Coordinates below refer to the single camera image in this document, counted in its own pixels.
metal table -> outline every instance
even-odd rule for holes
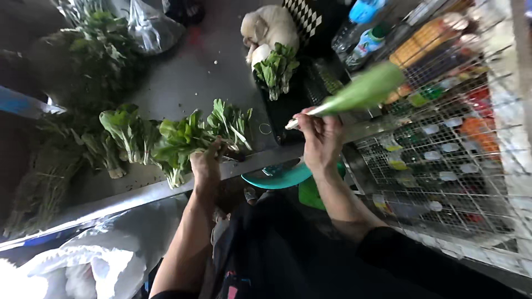
[[[145,83],[129,102],[139,106],[143,118],[179,120],[195,109],[204,118],[212,111],[215,98],[253,108],[251,135],[255,154],[245,162],[221,165],[222,179],[238,176],[268,165],[300,157],[303,144],[279,147],[273,134],[262,134],[259,125],[269,123],[252,70],[246,64],[248,49],[240,35],[242,17],[262,5],[280,4],[280,0],[238,2],[210,0],[204,3],[205,19],[187,29],[180,43],[157,57]],[[0,250],[16,246],[37,235],[49,234],[135,206],[174,196],[192,189],[193,181],[170,189],[162,172],[154,165],[129,164],[128,174],[110,179],[106,171],[81,173],[72,182],[69,197],[84,203],[64,211],[53,228],[39,234],[0,244]]]

green plastic bowl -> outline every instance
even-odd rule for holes
[[[292,169],[279,173],[273,177],[258,178],[250,175],[249,173],[241,175],[241,177],[251,185],[267,190],[283,189],[295,186],[311,176],[312,173],[305,163],[298,164]]]

water bottle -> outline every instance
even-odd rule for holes
[[[362,34],[356,30],[357,25],[370,23],[385,4],[386,0],[358,0],[349,11],[349,17],[332,39],[332,49],[338,54],[345,52],[353,44],[353,40]]]
[[[358,70],[363,66],[372,52],[384,46],[384,37],[391,31],[391,26],[382,22],[372,29],[368,29],[362,33],[358,39],[358,44],[349,54],[345,61],[345,65],[350,71]]]

white dog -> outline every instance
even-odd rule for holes
[[[244,36],[244,45],[250,47],[246,57],[247,63],[262,61],[263,59],[259,58],[263,58],[265,53],[269,54],[275,48],[275,43],[291,46],[296,52],[299,49],[296,24],[288,9],[280,5],[266,5],[246,14],[242,20],[240,33]],[[255,53],[262,45],[268,45],[270,50],[267,51],[262,47]]]

wire mesh rack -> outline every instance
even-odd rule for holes
[[[407,78],[384,107],[401,126],[355,144],[385,220],[428,245],[436,238],[455,255],[532,277],[532,159],[508,63],[511,12],[501,2],[446,1],[381,53]]]

